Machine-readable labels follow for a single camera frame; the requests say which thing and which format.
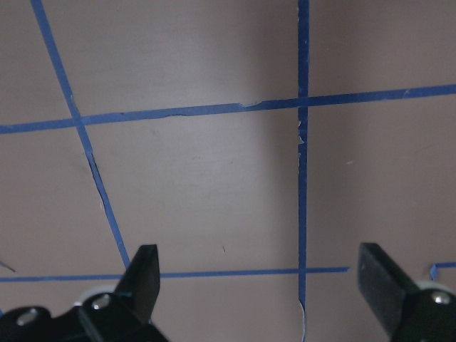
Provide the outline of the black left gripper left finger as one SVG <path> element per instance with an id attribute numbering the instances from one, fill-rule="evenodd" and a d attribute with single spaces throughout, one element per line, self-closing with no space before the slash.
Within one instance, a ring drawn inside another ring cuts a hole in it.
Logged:
<path id="1" fill-rule="evenodd" d="M 142 245 L 112 292 L 87 298 L 78 318 L 90 341 L 159 341 L 151 323 L 160 292 L 155 244 Z"/>

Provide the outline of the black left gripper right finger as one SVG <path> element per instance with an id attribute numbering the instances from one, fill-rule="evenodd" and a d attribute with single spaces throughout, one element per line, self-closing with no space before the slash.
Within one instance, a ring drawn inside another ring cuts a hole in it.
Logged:
<path id="1" fill-rule="evenodd" d="M 358 289 L 390 341 L 455 340 L 455 292 L 414 281 L 379 244 L 359 246 Z"/>

